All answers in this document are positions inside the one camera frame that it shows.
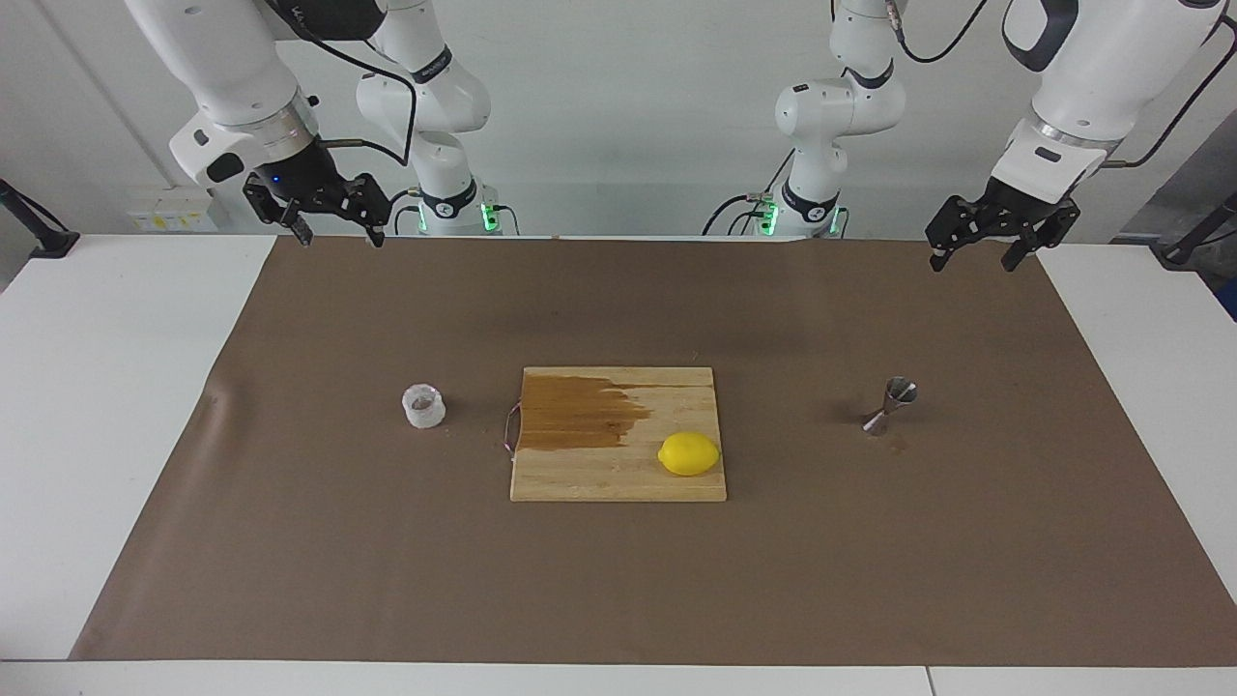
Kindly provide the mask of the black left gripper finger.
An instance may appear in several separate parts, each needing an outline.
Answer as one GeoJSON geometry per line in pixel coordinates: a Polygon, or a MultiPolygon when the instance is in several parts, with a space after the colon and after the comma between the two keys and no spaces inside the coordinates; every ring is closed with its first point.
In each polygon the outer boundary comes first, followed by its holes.
{"type": "Polygon", "coordinates": [[[1018,215],[1009,213],[1009,225],[1016,232],[1016,241],[1002,255],[1001,265],[1006,272],[1014,272],[1025,256],[1040,248],[1059,246],[1079,218],[1079,206],[1072,198],[1051,208],[1051,211],[1018,215]]]}
{"type": "Polygon", "coordinates": [[[955,251],[993,237],[1001,225],[1001,206],[985,198],[966,202],[950,195],[925,227],[931,246],[931,269],[940,273],[955,251]]]}

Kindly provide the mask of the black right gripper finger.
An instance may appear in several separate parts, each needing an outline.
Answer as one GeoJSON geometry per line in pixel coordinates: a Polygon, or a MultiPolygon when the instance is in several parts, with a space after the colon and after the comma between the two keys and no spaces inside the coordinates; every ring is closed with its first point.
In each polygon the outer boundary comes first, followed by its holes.
{"type": "Polygon", "coordinates": [[[390,221],[390,198],[371,173],[359,173],[343,182],[343,198],[336,215],[362,227],[367,244],[383,247],[390,221]]]}
{"type": "Polygon", "coordinates": [[[301,215],[301,202],[281,203],[256,173],[247,173],[242,194],[260,221],[277,224],[291,232],[302,247],[310,246],[314,232],[301,215]]]}

